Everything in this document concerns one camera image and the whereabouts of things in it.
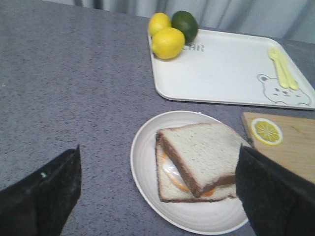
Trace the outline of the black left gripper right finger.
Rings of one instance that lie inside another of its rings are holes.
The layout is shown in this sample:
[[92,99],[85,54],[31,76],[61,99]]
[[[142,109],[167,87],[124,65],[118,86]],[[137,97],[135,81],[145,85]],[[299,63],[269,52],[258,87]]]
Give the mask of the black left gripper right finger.
[[261,154],[241,146],[236,192],[258,236],[313,236],[315,185]]

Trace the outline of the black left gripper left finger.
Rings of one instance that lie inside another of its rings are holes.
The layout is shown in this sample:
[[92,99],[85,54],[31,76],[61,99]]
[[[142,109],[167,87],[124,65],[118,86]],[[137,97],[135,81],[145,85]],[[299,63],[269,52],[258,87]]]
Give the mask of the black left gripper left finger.
[[59,236],[81,195],[80,148],[62,154],[0,192],[2,236]]

